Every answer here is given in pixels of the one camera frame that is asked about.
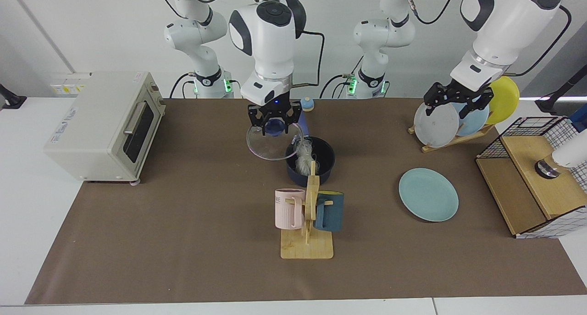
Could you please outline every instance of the light blue plate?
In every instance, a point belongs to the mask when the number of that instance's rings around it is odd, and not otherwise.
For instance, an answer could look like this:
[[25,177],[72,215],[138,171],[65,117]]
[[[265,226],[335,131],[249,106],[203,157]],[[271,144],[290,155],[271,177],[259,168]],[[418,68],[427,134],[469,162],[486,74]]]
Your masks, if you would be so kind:
[[411,169],[402,176],[400,198],[410,212],[426,221],[446,221],[459,209],[457,190],[446,177],[427,168]]
[[[457,112],[461,112],[461,110],[465,107],[465,103],[453,103],[454,108]],[[458,132],[457,135],[460,137],[467,137],[469,135],[475,134],[482,129],[485,123],[487,122],[487,118],[489,118],[489,106],[487,105],[483,110],[475,110],[469,112],[469,114],[464,118],[459,118],[459,127],[465,124]]]

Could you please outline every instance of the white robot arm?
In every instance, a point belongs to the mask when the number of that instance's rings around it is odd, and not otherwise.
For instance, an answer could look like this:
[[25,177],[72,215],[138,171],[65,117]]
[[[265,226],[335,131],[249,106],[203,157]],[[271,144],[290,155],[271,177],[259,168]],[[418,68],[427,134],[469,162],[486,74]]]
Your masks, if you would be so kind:
[[552,20],[561,0],[463,0],[461,15],[477,33],[472,48],[451,72],[451,83],[434,83],[424,102],[434,108],[449,102],[467,103],[460,113],[482,110],[493,94],[486,92]]
[[545,179],[554,179],[572,167],[587,160],[587,130],[576,135],[550,156],[536,163],[536,172]]
[[176,10],[186,19],[167,25],[164,37],[174,49],[187,54],[194,66],[194,91],[199,98],[232,97],[227,81],[230,73],[218,64],[216,53],[205,43],[226,35],[226,19],[206,3],[197,0],[174,0]]
[[[203,85],[210,90],[226,72],[218,66],[214,51],[201,44],[227,33],[224,17],[206,3],[212,1],[176,0],[180,14],[188,19],[178,20],[166,29],[167,41],[193,60],[197,87]],[[255,104],[249,106],[252,125],[264,127],[269,119],[281,118],[287,126],[297,122],[301,113],[299,102],[290,103],[289,91],[294,41],[305,28],[306,12],[298,0],[254,1],[233,11],[228,27],[235,47],[255,59],[255,70],[243,83],[241,94]],[[224,83],[218,83],[219,93],[208,97],[224,97],[226,94],[220,93],[223,89]]]
[[407,0],[380,0],[379,8],[387,20],[361,21],[354,28],[354,41],[363,50],[363,60],[352,77],[348,89],[349,98],[373,98],[380,94],[389,57],[382,48],[405,47],[415,37],[414,24],[409,19]]

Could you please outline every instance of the pink mug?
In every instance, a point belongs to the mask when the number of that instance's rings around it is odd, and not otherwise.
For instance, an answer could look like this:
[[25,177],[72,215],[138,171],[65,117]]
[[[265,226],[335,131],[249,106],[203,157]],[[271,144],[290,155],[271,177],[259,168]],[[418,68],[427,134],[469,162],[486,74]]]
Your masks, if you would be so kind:
[[306,191],[302,189],[275,190],[275,226],[279,229],[300,229],[304,225],[302,202]]

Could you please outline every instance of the plate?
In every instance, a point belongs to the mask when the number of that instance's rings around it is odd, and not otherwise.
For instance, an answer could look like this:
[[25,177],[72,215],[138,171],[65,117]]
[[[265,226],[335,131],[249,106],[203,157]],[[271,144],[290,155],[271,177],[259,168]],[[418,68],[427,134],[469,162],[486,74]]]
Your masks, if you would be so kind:
[[426,115],[426,104],[422,103],[414,116],[415,135],[422,144],[441,148],[449,144],[459,129],[459,114],[452,105],[436,107],[430,116]]
[[[461,112],[465,105],[465,103],[453,103],[453,106],[455,110],[457,110],[457,113]],[[460,137],[467,137],[469,135],[477,133],[480,129],[483,128],[483,126],[487,122],[488,117],[489,106],[486,106],[483,110],[475,110],[469,112],[469,114],[464,119],[459,119],[460,130],[457,132],[457,135]]]
[[400,198],[411,213],[426,221],[441,222],[459,209],[459,196],[453,185],[440,173],[415,168],[400,179]]
[[505,76],[493,81],[489,87],[493,91],[493,99],[489,102],[491,115],[487,123],[495,125],[514,113],[520,101],[520,90],[512,79]]

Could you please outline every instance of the green indicator light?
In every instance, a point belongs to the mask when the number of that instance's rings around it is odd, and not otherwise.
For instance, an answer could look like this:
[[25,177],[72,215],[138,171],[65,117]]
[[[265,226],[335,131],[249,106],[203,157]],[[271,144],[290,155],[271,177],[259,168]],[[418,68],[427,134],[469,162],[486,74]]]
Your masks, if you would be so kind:
[[354,92],[357,90],[357,79],[355,77],[351,77],[351,83],[349,85],[349,94],[354,95]]
[[233,86],[230,84],[230,81],[224,79],[224,89],[226,90],[226,92],[232,92],[233,91]]

